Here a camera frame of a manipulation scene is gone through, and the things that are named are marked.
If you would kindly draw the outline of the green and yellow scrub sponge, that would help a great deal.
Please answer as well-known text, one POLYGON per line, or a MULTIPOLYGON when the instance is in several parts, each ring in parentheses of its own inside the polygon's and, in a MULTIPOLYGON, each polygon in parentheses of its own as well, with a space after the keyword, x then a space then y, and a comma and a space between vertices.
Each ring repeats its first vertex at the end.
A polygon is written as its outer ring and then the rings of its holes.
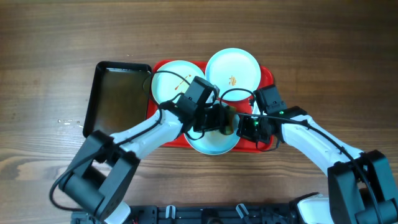
POLYGON ((223 106, 222 114, 221 114, 221 128, 220 133, 226 136, 233 134, 234 132, 234 116, 235 116, 236 108, 232 106, 223 106))

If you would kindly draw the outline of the white plate with orange smear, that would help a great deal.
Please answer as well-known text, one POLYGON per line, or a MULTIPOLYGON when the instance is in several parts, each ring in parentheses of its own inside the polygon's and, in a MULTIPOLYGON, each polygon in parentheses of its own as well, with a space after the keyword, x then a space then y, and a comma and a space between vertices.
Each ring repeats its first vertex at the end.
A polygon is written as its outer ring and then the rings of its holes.
MULTIPOLYGON (((225 102, 215 101, 213 105, 220 104, 227 106, 225 102)), ((220 155, 230 151, 240 140, 236 134, 238 130, 239 116, 235 114, 233 126, 234 132, 231 135, 221 134, 218 130, 208 132, 194 132, 193 126, 184 136, 190 145, 198 152, 207 155, 220 155)))

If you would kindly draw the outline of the white plate with ketchup blob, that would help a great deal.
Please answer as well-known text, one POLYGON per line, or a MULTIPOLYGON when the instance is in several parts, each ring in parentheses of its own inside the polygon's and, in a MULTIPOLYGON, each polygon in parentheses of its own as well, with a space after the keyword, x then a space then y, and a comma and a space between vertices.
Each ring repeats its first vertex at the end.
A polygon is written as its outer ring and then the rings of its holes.
POLYGON ((251 96, 261 82, 257 60, 247 51, 228 48, 215 53, 205 68, 206 79, 220 89, 225 101, 241 101, 251 96))

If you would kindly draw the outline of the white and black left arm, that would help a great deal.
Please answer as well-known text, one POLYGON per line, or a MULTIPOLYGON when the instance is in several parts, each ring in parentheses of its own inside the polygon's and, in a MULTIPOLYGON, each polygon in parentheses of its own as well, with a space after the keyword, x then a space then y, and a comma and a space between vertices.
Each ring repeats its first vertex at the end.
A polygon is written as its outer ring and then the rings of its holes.
POLYGON ((124 223, 131 209, 123 201, 142 159, 190 129, 204 134, 229 124, 220 103, 180 96, 159 105, 149 119, 107 135, 97 130, 85 140, 67 170, 54 182, 86 212, 105 223, 124 223))

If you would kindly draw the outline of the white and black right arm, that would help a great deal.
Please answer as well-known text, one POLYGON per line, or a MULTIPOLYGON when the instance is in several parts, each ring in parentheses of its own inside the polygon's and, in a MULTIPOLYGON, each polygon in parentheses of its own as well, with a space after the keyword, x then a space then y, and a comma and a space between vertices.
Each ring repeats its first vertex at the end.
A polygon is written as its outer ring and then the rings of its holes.
POLYGON ((340 141, 298 106, 268 115, 243 114, 237 134, 252 142, 275 136, 326 175, 327 196, 314 193, 292 204, 298 223, 397 223, 397 186, 380 151, 363 152, 340 141))

